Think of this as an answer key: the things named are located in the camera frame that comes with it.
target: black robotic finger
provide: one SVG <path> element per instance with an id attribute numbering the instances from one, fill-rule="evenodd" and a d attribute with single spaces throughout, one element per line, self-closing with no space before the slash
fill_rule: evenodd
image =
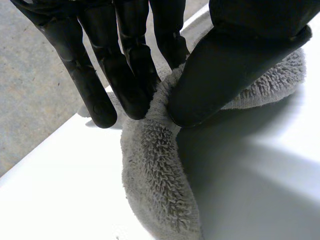
<path id="1" fill-rule="evenodd" d="M 180 35 L 184 25 L 186 0 L 150 0 L 154 34 L 159 50 L 171 69 L 179 67 L 190 54 Z"/>
<path id="2" fill-rule="evenodd" d="M 140 87 L 151 101 L 160 78 L 146 45 L 148 0 L 115 0 L 122 49 Z"/>
<path id="3" fill-rule="evenodd" d="M 74 5 L 71 13 L 68 8 L 63 8 L 58 3 L 44 5 L 43 8 L 39 8 L 36 4 L 30 4 L 28 8 L 15 2 L 13 4 L 35 24 L 55 48 L 94 123 L 100 128 L 109 128 L 114 125 L 117 121 L 117 112 L 82 42 L 82 27 L 75 16 L 78 5 Z"/>
<path id="4" fill-rule="evenodd" d="M 213 28 L 191 53 L 172 91 L 171 118 L 181 127 L 203 123 L 311 36 L 307 26 L 294 38 L 278 40 L 232 37 Z"/>
<path id="5" fill-rule="evenodd" d="M 126 114 L 142 119 L 149 100 L 135 79 L 118 43 L 117 19 L 111 0 L 87 1 L 78 16 L 97 60 Z"/>
<path id="6" fill-rule="evenodd" d="M 181 127 L 201 124 L 312 36 L 318 0 L 210 0 L 214 28 L 197 44 L 172 91 Z"/>

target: gray towel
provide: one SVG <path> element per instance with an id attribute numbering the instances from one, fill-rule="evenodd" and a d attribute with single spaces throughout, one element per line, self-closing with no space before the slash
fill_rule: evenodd
<path id="1" fill-rule="evenodd" d="M 203 239 L 197 203 L 178 155 L 176 137 L 180 127 L 166 111 L 168 96 L 183 68 L 181 65 L 170 74 L 168 66 L 160 67 L 159 73 L 162 78 L 166 77 L 159 84 L 145 119 L 129 119 L 115 95 L 109 93 L 118 113 L 116 125 L 122 128 L 122 182 L 127 200 L 141 224 L 156 240 Z M 304 54 L 298 49 L 223 109 L 247 109 L 277 102 L 292 94 L 304 76 Z"/>

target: gray floor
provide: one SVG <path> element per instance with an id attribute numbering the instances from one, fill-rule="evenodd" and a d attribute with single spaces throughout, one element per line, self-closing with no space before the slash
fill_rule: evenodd
<path id="1" fill-rule="evenodd" d="M 184 19 L 208 0 L 187 0 Z M 153 35 L 146 40 L 157 63 L 162 56 Z M 45 37 L 10 1 L 0 1 L 0 177 L 67 121 L 82 100 Z M 88 38 L 84 44 L 105 86 Z"/>

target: white surface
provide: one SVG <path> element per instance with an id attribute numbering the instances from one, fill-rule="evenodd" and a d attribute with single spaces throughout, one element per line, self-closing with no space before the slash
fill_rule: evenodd
<path id="1" fill-rule="evenodd" d="M 181 133 L 207 240 L 319 239 L 319 22 L 295 96 Z M 122 188 L 121 131 L 87 121 L 73 116 L 0 179 L 0 239 L 153 239 Z"/>

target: terry cloth texture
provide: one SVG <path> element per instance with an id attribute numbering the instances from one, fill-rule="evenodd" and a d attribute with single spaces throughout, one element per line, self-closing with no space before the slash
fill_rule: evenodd
<path id="1" fill-rule="evenodd" d="M 186 29 L 187 40 L 198 42 L 208 32 L 212 26 L 207 24 L 202 34 L 195 34 L 199 30 L 197 25 L 206 23 L 209 17 L 206 13 Z M 178 155 L 176 137 L 180 127 L 166 111 L 168 96 L 183 68 L 181 65 L 170 74 L 166 64 L 158 65 L 164 80 L 158 85 L 145 119 L 129 119 L 115 95 L 108 93 L 118 113 L 116 125 L 122 127 L 122 182 L 127 200 L 141 224 L 156 240 L 203 239 L 197 203 Z M 247 109 L 279 101 L 292 94 L 304 76 L 304 54 L 298 49 L 223 109 Z"/>

